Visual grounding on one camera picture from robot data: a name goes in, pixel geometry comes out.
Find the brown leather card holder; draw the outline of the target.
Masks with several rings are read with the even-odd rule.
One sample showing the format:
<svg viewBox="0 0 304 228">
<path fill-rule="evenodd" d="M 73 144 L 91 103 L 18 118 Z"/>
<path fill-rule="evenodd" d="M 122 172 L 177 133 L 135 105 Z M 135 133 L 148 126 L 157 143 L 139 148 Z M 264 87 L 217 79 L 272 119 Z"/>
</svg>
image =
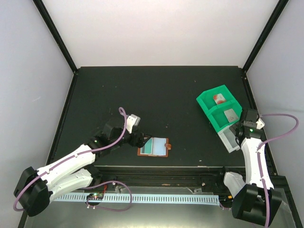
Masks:
<svg viewBox="0 0 304 228">
<path fill-rule="evenodd" d="M 169 150 L 171 150 L 171 144 L 169 143 L 168 138 L 157 138 L 152 137 L 153 139 L 153 149 L 151 155 L 143 155 L 140 154 L 140 148 L 137 151 L 138 156 L 146 156 L 146 157 L 168 157 Z"/>
</svg>

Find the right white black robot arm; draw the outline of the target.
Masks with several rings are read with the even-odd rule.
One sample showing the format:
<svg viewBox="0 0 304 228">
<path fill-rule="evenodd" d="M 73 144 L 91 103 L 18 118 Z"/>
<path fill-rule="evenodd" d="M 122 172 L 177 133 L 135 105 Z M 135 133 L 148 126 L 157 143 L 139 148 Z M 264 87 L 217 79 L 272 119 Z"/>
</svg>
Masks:
<svg viewBox="0 0 304 228">
<path fill-rule="evenodd" d="M 216 179 L 216 186 L 220 191 L 230 191 L 234 218 L 267 228 L 280 208 L 282 194 L 275 190 L 268 174 L 263 127 L 257 110 L 242 110 L 230 130 L 244 155 L 246 179 L 229 171 Z"/>
</svg>

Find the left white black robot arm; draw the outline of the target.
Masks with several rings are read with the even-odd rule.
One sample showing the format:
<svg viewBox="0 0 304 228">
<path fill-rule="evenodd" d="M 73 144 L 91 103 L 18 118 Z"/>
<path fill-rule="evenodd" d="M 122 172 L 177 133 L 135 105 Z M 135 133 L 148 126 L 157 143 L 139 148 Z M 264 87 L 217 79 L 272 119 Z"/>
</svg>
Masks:
<svg viewBox="0 0 304 228">
<path fill-rule="evenodd" d="M 33 217 L 44 211 L 56 198 L 77 189 L 98 189 L 102 184 L 99 170 L 93 163 L 124 144 L 142 148 L 151 135 L 143 133 L 140 118 L 128 115 L 123 121 L 109 120 L 103 129 L 93 135 L 65 157 L 34 169 L 26 168 L 14 189 L 15 211 L 24 211 Z"/>
</svg>

